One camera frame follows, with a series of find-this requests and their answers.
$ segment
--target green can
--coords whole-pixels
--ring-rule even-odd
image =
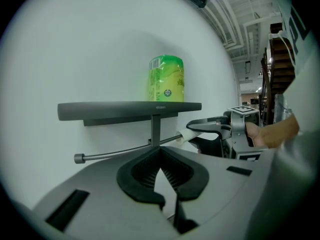
[[[172,55],[162,55],[150,61],[148,78],[150,102],[184,102],[184,90],[182,59]]]

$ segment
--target dark gray shelf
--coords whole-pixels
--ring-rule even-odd
[[[179,112],[199,111],[201,103],[158,101],[106,101],[58,104],[60,121],[83,120],[84,126],[112,125],[161,118],[177,117]]]

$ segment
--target metal rod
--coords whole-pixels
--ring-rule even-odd
[[[168,142],[172,142],[172,141],[180,139],[182,137],[183,136],[180,134],[180,135],[177,135],[177,136],[174,136],[174,137],[171,137],[171,138],[166,138],[166,139],[160,141],[160,145],[168,143]]]
[[[269,80],[269,75],[268,75],[268,70],[266,67],[266,60],[263,58],[261,60],[261,66],[262,66],[262,72],[265,80],[265,88],[266,88],[266,107],[267,107],[267,112],[266,112],[266,125],[271,124],[271,87],[270,87],[270,80]]]
[[[177,136],[174,136],[174,137],[171,137],[171,138],[167,138],[167,139],[161,140],[160,141],[160,145],[168,143],[168,142],[172,142],[172,141],[180,139],[180,138],[182,138],[181,134],[177,135]],[[138,146],[138,147],[122,150],[122,151],[105,153],[105,154],[94,154],[94,155],[75,154],[74,155],[74,162],[76,164],[84,164],[86,161],[113,158],[115,156],[125,155],[127,153],[132,152],[132,151],[143,150],[144,148],[147,148],[147,147],[151,147],[151,144],[147,144],[147,145],[144,145],[144,146]]]

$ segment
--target staircase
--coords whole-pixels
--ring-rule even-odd
[[[282,30],[282,23],[276,23],[270,25],[270,33],[277,34]],[[291,57],[294,60],[294,53],[291,44],[288,39],[284,38],[287,44]],[[271,65],[267,61],[267,49],[264,50],[263,59],[261,60],[263,70],[263,84],[261,95],[260,114],[263,117],[263,113],[266,110],[266,125],[273,123],[274,108],[275,108],[275,95],[283,94],[291,82],[295,79],[295,69],[291,63],[288,49],[284,42],[280,38],[273,38],[270,40],[271,50]],[[267,109],[264,109],[262,101],[267,93]]]

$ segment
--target ceiling light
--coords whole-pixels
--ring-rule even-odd
[[[251,62],[250,61],[246,61],[245,62],[245,73],[249,74],[251,70]]]

